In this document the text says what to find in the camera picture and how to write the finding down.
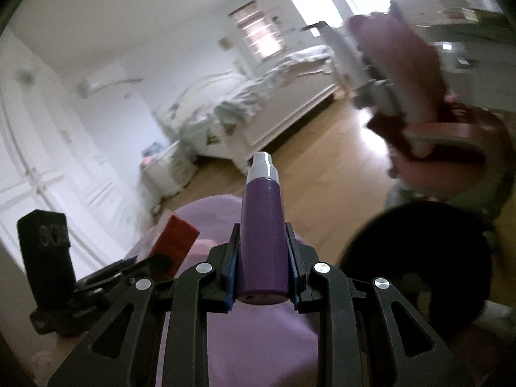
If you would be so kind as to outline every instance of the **purple surface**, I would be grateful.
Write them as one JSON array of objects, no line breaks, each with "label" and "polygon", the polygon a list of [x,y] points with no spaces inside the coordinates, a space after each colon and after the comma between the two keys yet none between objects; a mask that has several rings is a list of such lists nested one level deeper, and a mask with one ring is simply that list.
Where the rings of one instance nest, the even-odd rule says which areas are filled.
[{"label": "purple surface", "polygon": [[[229,241],[241,211],[240,198],[221,195],[176,213],[200,230],[199,239],[222,244]],[[179,272],[206,256],[189,254]],[[237,301],[229,314],[208,313],[207,322],[210,387],[316,386],[318,337],[291,302],[258,306]]]},{"label": "purple surface", "polygon": [[247,304],[288,299],[288,250],[280,185],[259,177],[243,192],[237,298]]}]

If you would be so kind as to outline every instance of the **metal rivet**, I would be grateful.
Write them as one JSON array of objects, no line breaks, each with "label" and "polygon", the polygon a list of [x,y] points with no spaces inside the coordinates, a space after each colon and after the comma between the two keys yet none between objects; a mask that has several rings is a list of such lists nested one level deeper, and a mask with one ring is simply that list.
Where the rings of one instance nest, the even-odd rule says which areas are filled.
[{"label": "metal rivet", "polygon": [[330,271],[330,265],[324,262],[319,262],[314,265],[314,269],[319,273],[328,273]]},{"label": "metal rivet", "polygon": [[375,280],[375,285],[380,289],[387,289],[391,286],[391,283],[385,278],[378,278]]},{"label": "metal rivet", "polygon": [[152,285],[152,282],[150,279],[147,279],[147,278],[144,278],[144,279],[140,279],[137,283],[136,283],[136,289],[139,289],[140,291],[145,291],[147,288],[149,288],[150,286]]},{"label": "metal rivet", "polygon": [[208,262],[203,262],[197,265],[195,270],[197,270],[198,273],[208,273],[213,269],[213,266],[210,265]]}]

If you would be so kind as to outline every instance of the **wooden floor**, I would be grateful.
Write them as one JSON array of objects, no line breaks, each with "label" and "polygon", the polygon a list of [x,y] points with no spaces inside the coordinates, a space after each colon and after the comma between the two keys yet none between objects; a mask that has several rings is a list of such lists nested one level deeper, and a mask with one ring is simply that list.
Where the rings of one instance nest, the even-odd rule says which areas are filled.
[{"label": "wooden floor", "polygon": [[[393,181],[383,141],[363,125],[369,113],[345,99],[317,108],[265,151],[280,173],[285,218],[321,260],[335,263],[354,233],[382,212]],[[189,186],[164,205],[175,210],[205,196],[242,196],[244,176],[228,160],[207,159]],[[492,298],[516,304],[516,199],[497,222],[502,253],[497,256]]]}]

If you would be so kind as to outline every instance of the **purple round table top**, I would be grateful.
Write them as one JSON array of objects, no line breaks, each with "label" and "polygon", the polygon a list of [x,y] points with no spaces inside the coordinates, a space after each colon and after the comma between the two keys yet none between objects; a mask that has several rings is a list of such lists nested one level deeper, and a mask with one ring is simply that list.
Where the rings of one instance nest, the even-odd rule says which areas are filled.
[{"label": "purple round table top", "polygon": [[[219,195],[175,212],[201,232],[198,240],[223,244],[241,211],[241,198]],[[206,257],[207,249],[193,249],[179,273]],[[316,386],[318,335],[290,301],[265,306],[236,301],[229,314],[208,313],[207,339],[210,387]]]}]

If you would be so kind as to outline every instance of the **chair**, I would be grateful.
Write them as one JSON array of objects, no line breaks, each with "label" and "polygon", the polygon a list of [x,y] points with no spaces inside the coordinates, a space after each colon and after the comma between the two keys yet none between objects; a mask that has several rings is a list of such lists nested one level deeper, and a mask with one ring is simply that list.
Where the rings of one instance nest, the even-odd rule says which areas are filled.
[{"label": "chair", "polygon": [[388,143],[397,182],[387,207],[435,198],[492,220],[511,194],[514,151],[493,113],[447,95],[437,51],[388,14],[354,16],[348,27],[384,77],[372,82],[367,124]]}]

